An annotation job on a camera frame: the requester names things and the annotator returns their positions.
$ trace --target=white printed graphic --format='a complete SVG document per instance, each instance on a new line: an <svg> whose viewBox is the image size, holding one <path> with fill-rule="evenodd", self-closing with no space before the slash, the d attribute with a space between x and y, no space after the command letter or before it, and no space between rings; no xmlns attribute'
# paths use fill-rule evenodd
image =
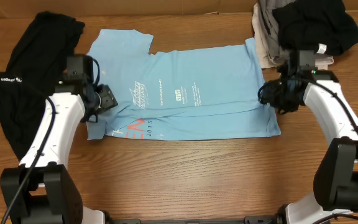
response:
<svg viewBox="0 0 358 224"><path fill-rule="evenodd" d="M196 86L196 83L194 83L194 85L191 87L193 88L194 105L201 106L200 89Z"/></svg>
<svg viewBox="0 0 358 224"><path fill-rule="evenodd" d="M135 81L135 90L129 89L132 94L134 104L143 110L149 105L149 94L144 84Z"/></svg>
<svg viewBox="0 0 358 224"><path fill-rule="evenodd" d="M117 131L113 131L114 133L118 133L118 134L124 134L122 132L119 131L119 129Z"/></svg>
<svg viewBox="0 0 358 224"><path fill-rule="evenodd" d="M180 90L175 90L175 96L176 96L177 101L181 101L181 93L180 93Z"/></svg>
<svg viewBox="0 0 358 224"><path fill-rule="evenodd" d="M22 80L20 78L1 78L1 81L4 81L4 82L14 82L14 81L22 82Z"/></svg>
<svg viewBox="0 0 358 224"><path fill-rule="evenodd" d="M185 104L185 103L187 103L187 91L186 91L186 89L185 89L185 92L183 92L183 87L180 87L180 89L181 89L181 94L183 95L183 97L182 97L182 104Z"/></svg>
<svg viewBox="0 0 358 224"><path fill-rule="evenodd" d="M162 80L160 81L160 101L161 101L161 106L163 105L163 101L162 101Z"/></svg>

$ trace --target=t-shirt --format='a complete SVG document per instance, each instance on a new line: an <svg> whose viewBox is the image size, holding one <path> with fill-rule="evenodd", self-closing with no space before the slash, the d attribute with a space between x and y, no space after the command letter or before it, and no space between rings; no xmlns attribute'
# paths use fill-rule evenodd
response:
<svg viewBox="0 0 358 224"><path fill-rule="evenodd" d="M192 140L279 135L261 105L264 79L255 40L244 45L149 54L153 36L101 30L89 55L118 106L88 123L88 138Z"/></svg>
<svg viewBox="0 0 358 224"><path fill-rule="evenodd" d="M45 112L45 98L29 86L47 96L54 93L84 26L62 14L38 13L14 47L5 72L0 72L0 123L19 161Z"/></svg>

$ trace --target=wire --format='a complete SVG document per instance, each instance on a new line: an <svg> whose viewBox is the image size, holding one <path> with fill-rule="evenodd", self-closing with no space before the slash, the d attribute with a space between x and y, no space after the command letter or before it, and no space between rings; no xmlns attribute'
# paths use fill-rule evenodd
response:
<svg viewBox="0 0 358 224"><path fill-rule="evenodd" d="M93 86L96 88L99 84L99 79L100 79L100 66L98 61L95 58L92 58L92 60L95 62L96 66L98 67L98 75L96 76L96 80L94 81Z"/></svg>
<svg viewBox="0 0 358 224"><path fill-rule="evenodd" d="M56 117L56 108L55 108L55 105L54 105L53 101L51 100L51 98L49 96L45 96L41 91L37 90L32 85L30 85L28 83L25 83L23 81L22 81L22 83L24 83L24 85L29 86L34 92L36 92L37 94L39 94L40 96L42 96L43 98L45 98L49 102L50 106L52 107L52 117L51 117L51 120L50 120L50 123L49 123L49 127L47 129L47 132L45 133L45 137L41 142L40 148L37 150L37 154L35 155L34 160L31 163L31 166L27 170L27 173L25 174L25 176L24 176L19 188L17 189L17 191L15 193L15 196L11 200L11 203L9 204L9 206L7 207L7 209L5 211L5 214L4 214L3 218L2 218L1 224L6 223L6 221L8 219L8 216L9 216L14 204L16 203L17 199L19 198L19 195L23 191L23 188L26 185L27 180L29 179L29 177L31 175L31 172L33 171L35 165L37 165L37 162L38 162L38 160L40 159L40 157L42 155L42 151L43 151L43 149L45 147L45 144L47 143L47 140L48 140L48 137L50 135L50 132L52 131L53 123L55 122L55 117Z"/></svg>
<svg viewBox="0 0 358 224"><path fill-rule="evenodd" d="M322 219L320 219L320 220L317 220L317 221L315 221L313 224L322 224L322 223L324 223L324 222L326 222L326 221L328 221L328 220L330 220L330 219L332 219L332 218L337 218L337 217L345 217L345 218L351 218L351 219L353 219L353 220L357 220L358 221L358 217L357 216L355 216L355 215L348 215L348 214L332 214L332 215L329 215L329 216L327 216L327 217L324 217L324 218L322 218Z"/></svg>
<svg viewBox="0 0 358 224"><path fill-rule="evenodd" d="M331 94L341 105L342 109L344 110L347 118L352 124L352 127L356 134L358 135L358 125L354 121L351 113L347 109L346 105L343 103L343 101L338 97L336 93L331 91L329 88L325 87L322 84L319 84L318 82L314 80L308 80L305 78L281 78L278 80L272 80L267 83L265 83L258 92L259 101L263 104L270 103L273 107L278 108L279 111L284 110L284 113L289 111L295 111L298 109L299 102L296 102L297 100L294 100L296 98L285 98L283 91L282 91L282 81L284 80L294 80L298 82L303 83L312 83L323 90L327 91L329 94Z"/></svg>

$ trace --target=white label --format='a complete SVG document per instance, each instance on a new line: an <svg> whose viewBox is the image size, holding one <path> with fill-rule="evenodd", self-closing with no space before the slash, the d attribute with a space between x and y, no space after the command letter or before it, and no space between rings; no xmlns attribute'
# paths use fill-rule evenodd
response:
<svg viewBox="0 0 358 224"><path fill-rule="evenodd" d="M22 82L22 80L20 78L1 78L1 81L4 81L4 82L14 82L14 81Z"/></svg>
<svg viewBox="0 0 358 224"><path fill-rule="evenodd" d="M181 93L180 93L180 90L175 90L175 95L176 95L177 101L181 101Z"/></svg>
<svg viewBox="0 0 358 224"><path fill-rule="evenodd" d="M161 106L164 105L163 101L162 101L162 80L159 80L160 82L160 101L161 101Z"/></svg>
<svg viewBox="0 0 358 224"><path fill-rule="evenodd" d="M327 45L325 44L318 44L318 51L317 54L323 54L327 50Z"/></svg>
<svg viewBox="0 0 358 224"><path fill-rule="evenodd" d="M194 106L201 106L200 88L196 86L195 82L191 87L193 88Z"/></svg>
<svg viewBox="0 0 358 224"><path fill-rule="evenodd" d="M134 105L146 109L149 105L149 94L147 93L146 87L144 84L141 84L135 81L134 90L129 89L134 100Z"/></svg>

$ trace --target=black mount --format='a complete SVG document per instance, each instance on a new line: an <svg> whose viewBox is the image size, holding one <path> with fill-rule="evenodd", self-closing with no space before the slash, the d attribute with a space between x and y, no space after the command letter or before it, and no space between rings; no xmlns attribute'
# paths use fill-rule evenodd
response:
<svg viewBox="0 0 358 224"><path fill-rule="evenodd" d="M110 224L277 224L274 216L254 216L243 219L215 219L215 220L161 220L140 221L134 220L112 220Z"/></svg>
<svg viewBox="0 0 358 224"><path fill-rule="evenodd" d="M2 172L0 184L7 206L27 170L24 166L19 166ZM47 195L32 196L30 192L37 190L40 183L45 184ZM46 167L34 168L10 216L12 224L80 224L83 216L81 195L65 166L50 163Z"/></svg>
<svg viewBox="0 0 358 224"><path fill-rule="evenodd" d="M358 160L358 141L333 139L314 176L316 201L326 211L337 208L358 212L358 172L353 171Z"/></svg>
<svg viewBox="0 0 358 224"><path fill-rule="evenodd" d="M93 63L98 66L96 81L93 75ZM62 80L55 87L56 93L70 92L80 95L85 114L81 122L90 121L94 116L93 123L98 122L98 114L101 114L118 105L110 87L99 85L100 68L99 63L88 55L74 55L67 58L67 73L64 73Z"/></svg>
<svg viewBox="0 0 358 224"><path fill-rule="evenodd" d="M246 216L244 224L287 224L286 207L287 205L282 205L275 215Z"/></svg>
<svg viewBox="0 0 358 224"><path fill-rule="evenodd" d="M308 84L294 79L339 81L332 71L318 70L312 50L292 51L289 59L277 68L277 72L280 78L266 82L259 89L258 98L260 103L269 103L278 109L278 114L294 112L300 105L305 105L303 96Z"/></svg>

